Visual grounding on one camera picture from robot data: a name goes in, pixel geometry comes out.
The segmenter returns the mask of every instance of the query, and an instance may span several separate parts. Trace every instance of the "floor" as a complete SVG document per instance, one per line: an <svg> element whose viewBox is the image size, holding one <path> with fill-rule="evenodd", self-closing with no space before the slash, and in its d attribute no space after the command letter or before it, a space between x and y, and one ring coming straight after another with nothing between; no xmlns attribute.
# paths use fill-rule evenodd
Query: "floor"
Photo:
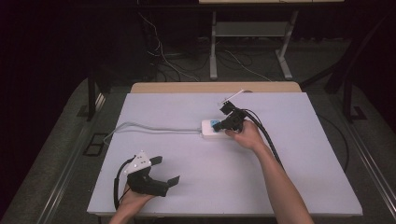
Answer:
<svg viewBox="0 0 396 224"><path fill-rule="evenodd" d="M347 49L346 40L311 40L291 42L286 53L293 81L302 82L337 62ZM217 44L218 81L283 81L274 50L276 39L221 39ZM209 49L185 57L176 49L164 49L167 62L158 66L152 81L210 81ZM170 66L182 71L180 76ZM324 90L327 78L303 89L327 134L340 165L347 163L346 177L361 202L361 217L314 217L316 223L395 223L394 210L384 192L396 189L396 135L367 101L359 89L353 90L353 105L367 119L348 123L340 113L342 93L328 95ZM97 113L87 121L84 112L88 103L87 81L82 82L70 97L64 112L43 146L29 175L24 180L1 223L107 223L109 217L88 214L96 178L106 155L106 146L98 157L83 155L95 133L110 133L116 125L123 100L130 86L115 85L111 92L99 94ZM372 157L375 163L366 159ZM378 183L383 176L387 186ZM273 223L264 218L158 218L137 219L146 223Z"/></svg>

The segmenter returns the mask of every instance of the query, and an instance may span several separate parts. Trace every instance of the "person's arm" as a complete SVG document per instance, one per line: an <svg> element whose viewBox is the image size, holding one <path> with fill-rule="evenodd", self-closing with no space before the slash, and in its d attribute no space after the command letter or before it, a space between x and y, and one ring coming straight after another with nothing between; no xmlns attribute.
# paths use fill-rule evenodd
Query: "person's arm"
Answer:
<svg viewBox="0 0 396 224"><path fill-rule="evenodd" d="M125 190L128 190L122 197L120 206L117 209L116 214L111 218L109 224L126 224L136 213L142 209L142 207L150 199L154 198L153 195L139 194L133 192L125 186Z"/></svg>
<svg viewBox="0 0 396 224"><path fill-rule="evenodd" d="M226 133L240 146L251 149L259 159L277 222L314 223L297 188L275 160L270 148L262 141L257 126L250 120L245 120L241 133Z"/></svg>

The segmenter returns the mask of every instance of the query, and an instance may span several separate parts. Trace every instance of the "person's left hand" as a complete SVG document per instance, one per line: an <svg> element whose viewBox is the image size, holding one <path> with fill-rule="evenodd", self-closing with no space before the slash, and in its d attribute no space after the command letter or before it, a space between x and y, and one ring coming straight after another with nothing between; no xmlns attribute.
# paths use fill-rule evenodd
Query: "person's left hand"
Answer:
<svg viewBox="0 0 396 224"><path fill-rule="evenodd" d="M153 195L133 192L127 184L125 185L124 193L116 214L110 220L111 224L127 223L150 199L155 197Z"/></svg>

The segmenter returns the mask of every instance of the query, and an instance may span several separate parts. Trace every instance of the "finger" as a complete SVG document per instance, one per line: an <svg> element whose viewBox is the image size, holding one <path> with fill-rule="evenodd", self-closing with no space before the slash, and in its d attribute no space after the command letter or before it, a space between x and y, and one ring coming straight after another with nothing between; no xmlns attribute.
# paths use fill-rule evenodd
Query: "finger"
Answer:
<svg viewBox="0 0 396 224"><path fill-rule="evenodd" d="M251 120L245 119L244 120L244 126L251 125L253 122Z"/></svg>
<svg viewBox="0 0 396 224"><path fill-rule="evenodd" d="M144 198L148 201L148 200L150 200L150 199L153 199L153 198L155 198L156 196L155 195L151 195L151 194L146 194L145 196L144 196Z"/></svg>
<svg viewBox="0 0 396 224"><path fill-rule="evenodd" d="M228 136L230 136L231 138L234 138L236 133L232 130L226 130L225 134L227 134Z"/></svg>

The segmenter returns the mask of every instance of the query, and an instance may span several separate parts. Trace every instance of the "dark background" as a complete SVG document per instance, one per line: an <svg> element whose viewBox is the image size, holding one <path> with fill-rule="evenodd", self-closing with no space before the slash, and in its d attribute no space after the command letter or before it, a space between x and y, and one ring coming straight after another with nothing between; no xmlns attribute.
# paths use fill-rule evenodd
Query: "dark background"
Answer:
<svg viewBox="0 0 396 224"><path fill-rule="evenodd" d="M346 0L343 7L304 8L293 39L361 40L392 3ZM78 8L76 4L65 0L0 3L0 218L69 96L89 73L95 74L104 92L112 85L151 80L153 69L146 48L152 47L152 30L131 9ZM394 15L390 13L375 32L351 75L396 131ZM150 16L168 46L189 46L193 52L196 37L210 34L210 12L156 11ZM260 13L252 17L268 19ZM236 11L228 19L235 18L246 16Z"/></svg>

